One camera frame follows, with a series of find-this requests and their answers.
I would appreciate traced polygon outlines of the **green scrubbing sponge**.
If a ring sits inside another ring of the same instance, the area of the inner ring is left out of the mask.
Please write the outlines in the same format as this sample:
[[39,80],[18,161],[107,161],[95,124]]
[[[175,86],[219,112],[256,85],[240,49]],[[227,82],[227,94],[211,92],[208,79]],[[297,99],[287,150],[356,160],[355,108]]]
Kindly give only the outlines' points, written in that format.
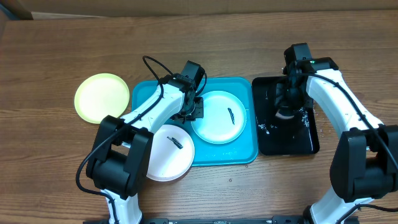
[[279,119],[292,119],[295,116],[295,111],[291,108],[279,108],[275,116]]

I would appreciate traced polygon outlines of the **light blue plate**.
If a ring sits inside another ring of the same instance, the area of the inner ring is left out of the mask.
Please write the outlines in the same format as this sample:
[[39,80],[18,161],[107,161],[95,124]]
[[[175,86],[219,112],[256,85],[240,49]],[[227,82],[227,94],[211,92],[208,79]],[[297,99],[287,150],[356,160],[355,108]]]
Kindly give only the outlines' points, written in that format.
[[211,91],[202,98],[203,118],[192,122],[194,132],[211,144],[226,144],[237,139],[247,121],[241,100],[227,91]]

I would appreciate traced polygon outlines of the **pink plate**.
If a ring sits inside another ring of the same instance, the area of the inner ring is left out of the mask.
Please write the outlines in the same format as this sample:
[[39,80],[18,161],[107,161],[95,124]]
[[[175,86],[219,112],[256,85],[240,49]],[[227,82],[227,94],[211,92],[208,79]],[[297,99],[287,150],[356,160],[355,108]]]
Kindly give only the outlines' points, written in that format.
[[147,177],[169,182],[182,177],[192,166],[195,146],[182,128],[165,124],[155,133]]

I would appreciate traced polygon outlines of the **yellow plate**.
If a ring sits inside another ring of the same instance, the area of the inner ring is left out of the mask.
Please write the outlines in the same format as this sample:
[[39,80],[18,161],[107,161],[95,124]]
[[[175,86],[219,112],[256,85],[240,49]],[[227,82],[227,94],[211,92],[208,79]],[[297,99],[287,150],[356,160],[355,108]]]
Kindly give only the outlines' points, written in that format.
[[78,87],[74,107],[81,119],[100,124],[107,115],[120,117],[129,99],[129,87],[122,78],[112,73],[99,73],[87,78]]

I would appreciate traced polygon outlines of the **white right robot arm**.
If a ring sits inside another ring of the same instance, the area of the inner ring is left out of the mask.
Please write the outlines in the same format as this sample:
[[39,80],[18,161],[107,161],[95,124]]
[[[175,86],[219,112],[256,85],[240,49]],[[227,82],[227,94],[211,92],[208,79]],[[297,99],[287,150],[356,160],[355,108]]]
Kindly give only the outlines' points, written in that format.
[[303,213],[304,223],[345,223],[375,199],[397,191],[397,126],[385,125],[355,97],[330,57],[313,58],[308,44],[284,51],[285,75],[273,97],[276,118],[290,119],[308,98],[317,102],[339,142],[331,187]]

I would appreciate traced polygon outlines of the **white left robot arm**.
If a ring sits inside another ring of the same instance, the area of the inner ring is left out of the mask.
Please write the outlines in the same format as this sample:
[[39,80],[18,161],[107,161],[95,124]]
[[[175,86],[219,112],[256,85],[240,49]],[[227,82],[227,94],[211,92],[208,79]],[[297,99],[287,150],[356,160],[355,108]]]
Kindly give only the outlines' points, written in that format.
[[134,111],[99,124],[92,151],[76,172],[76,184],[86,193],[105,197],[105,223],[143,223],[137,194],[146,178],[154,134],[168,120],[185,123],[204,116],[205,69],[187,61],[181,73],[157,79],[157,88]]

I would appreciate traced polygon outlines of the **black rectangular tray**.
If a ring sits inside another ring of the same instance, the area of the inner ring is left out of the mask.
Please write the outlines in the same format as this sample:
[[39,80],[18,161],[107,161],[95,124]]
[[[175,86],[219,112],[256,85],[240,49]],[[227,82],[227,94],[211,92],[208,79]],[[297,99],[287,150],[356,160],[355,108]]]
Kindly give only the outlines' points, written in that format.
[[313,99],[289,119],[278,118],[272,98],[281,77],[257,77],[252,81],[259,152],[265,156],[316,154],[320,150]]

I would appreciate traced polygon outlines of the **blue plastic tray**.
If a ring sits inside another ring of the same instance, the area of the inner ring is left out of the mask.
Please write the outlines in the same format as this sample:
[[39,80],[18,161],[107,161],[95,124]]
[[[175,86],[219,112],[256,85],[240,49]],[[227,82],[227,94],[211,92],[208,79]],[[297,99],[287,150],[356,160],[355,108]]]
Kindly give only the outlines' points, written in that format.
[[166,123],[182,128],[191,136],[195,146],[193,166],[225,166],[252,162],[258,155],[258,143],[251,84],[241,77],[209,78],[200,97],[211,91],[227,91],[243,103],[247,121],[242,134],[237,139],[226,144],[211,144],[202,140],[194,132],[192,121],[182,124],[170,119]]

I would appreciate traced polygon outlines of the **brown cardboard backdrop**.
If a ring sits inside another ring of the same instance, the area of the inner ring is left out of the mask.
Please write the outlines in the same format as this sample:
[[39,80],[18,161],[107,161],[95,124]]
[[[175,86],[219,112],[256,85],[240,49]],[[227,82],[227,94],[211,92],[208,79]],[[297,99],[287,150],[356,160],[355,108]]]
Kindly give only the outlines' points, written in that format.
[[128,17],[390,10],[397,9],[397,0],[10,0],[1,5],[32,19],[33,13]]

